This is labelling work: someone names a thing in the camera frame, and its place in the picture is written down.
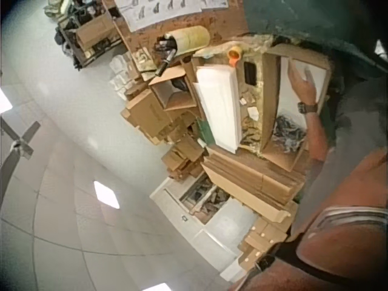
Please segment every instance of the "hand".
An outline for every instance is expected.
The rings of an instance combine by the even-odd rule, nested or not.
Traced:
[[[311,71],[307,66],[304,69],[304,73],[306,74],[306,81],[303,80],[302,76],[299,74],[298,69],[296,68],[295,62],[290,58],[288,76],[294,92],[298,95],[301,102],[307,105],[315,105],[316,88]]]

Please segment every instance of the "skin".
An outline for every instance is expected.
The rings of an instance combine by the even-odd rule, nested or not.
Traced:
[[[302,102],[313,105],[315,86],[312,77],[306,73],[302,79],[295,65],[290,61],[289,78],[292,87]],[[317,114],[308,113],[307,138],[310,156],[324,161],[328,146],[322,124]],[[366,206],[386,208],[387,149],[378,149],[365,157],[356,169],[321,204],[306,222],[289,238],[293,240],[305,232],[308,225],[330,206]],[[318,232],[311,238],[304,238],[298,248],[298,256],[306,263],[327,272],[353,279],[373,279],[386,268],[386,230],[376,226],[345,225]],[[234,291],[239,282],[229,290]],[[243,291],[253,290],[346,290],[341,286],[321,281],[282,261],[275,261],[264,273],[247,283]]]

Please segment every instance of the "paper sheet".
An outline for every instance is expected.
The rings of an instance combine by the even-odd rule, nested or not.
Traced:
[[[116,6],[135,32],[152,24],[202,9],[227,8],[228,0],[115,0]]]
[[[314,65],[306,64],[305,62],[295,61],[296,68],[301,74],[302,78],[305,78],[304,68],[309,67],[315,87],[316,87],[316,102],[318,103],[319,97],[323,89],[323,82],[326,77],[326,70],[315,67]],[[298,96],[292,90],[290,79],[288,77],[287,71],[289,68],[289,59],[286,57],[281,57],[281,76],[280,76],[280,91],[279,91],[279,105],[278,105],[278,114],[286,115],[292,121],[294,121],[302,129],[306,129],[306,121],[304,116],[298,111],[298,103],[300,102]]]

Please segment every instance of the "wristwatch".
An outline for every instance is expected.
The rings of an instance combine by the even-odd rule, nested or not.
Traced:
[[[314,105],[307,105],[303,102],[299,102],[298,103],[298,111],[299,113],[302,113],[302,114],[306,114],[306,113],[309,113],[309,112],[317,112],[318,111],[318,105],[317,104],[314,104]]]

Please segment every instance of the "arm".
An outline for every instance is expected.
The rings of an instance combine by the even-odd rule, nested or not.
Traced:
[[[310,70],[305,70],[306,80],[303,80],[299,71],[295,67],[295,63],[290,59],[288,76],[291,86],[299,97],[300,101],[306,105],[315,105],[316,102],[316,88]],[[305,114],[307,124],[307,140],[309,142],[309,152],[312,159],[325,161],[328,145],[326,134],[322,123],[319,120],[317,113]]]

